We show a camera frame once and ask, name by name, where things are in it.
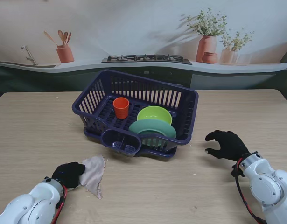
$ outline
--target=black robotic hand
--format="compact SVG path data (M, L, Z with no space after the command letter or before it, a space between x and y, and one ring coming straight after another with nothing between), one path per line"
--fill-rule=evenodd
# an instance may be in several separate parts
M216 130L205 137L206 141L215 140L219 142L221 149L215 150L207 148L205 151L218 159L239 160L243 156L250 154L242 140L233 132L223 132Z
M59 180L66 188L76 188L79 185L79 176L85 171L85 165L70 162L57 167L52 179Z

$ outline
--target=purple dish rack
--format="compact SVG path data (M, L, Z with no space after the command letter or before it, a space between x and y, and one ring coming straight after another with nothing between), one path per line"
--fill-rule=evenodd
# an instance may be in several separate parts
M115 116L113 101L129 100L129 115ZM84 134L96 138L128 156L153 155L170 158L178 145L190 142L196 116L198 94L189 88L155 81L113 70L101 71L73 103L72 109L84 123ZM129 126L147 106L161 106L172 115L176 138L160 134L135 134Z

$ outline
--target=beige rag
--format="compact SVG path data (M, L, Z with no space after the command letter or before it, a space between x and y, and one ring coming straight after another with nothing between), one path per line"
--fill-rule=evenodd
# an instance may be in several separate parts
M85 171L80 176L80 184L93 193L98 199L102 198L101 180L105 169L103 156L93 156L82 161Z

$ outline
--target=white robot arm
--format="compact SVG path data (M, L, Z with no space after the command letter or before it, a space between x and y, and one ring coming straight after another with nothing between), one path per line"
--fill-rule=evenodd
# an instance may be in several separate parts
M250 190L259 201L267 224L287 224L287 172L272 169L258 153L244 159L239 168L250 180Z
M45 179L29 194L12 200L0 215L0 224L50 224L64 190L58 181Z

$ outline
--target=painted wall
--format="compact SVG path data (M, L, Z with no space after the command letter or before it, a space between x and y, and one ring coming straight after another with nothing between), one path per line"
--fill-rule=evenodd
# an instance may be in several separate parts
M240 51L252 63L277 63L287 51L287 0L0 0L0 61L31 63L27 45L39 64L58 63L43 31L60 44L59 29L72 32L76 61L154 53L195 60L200 36L187 31L185 17L207 7L226 13L229 28L255 31Z

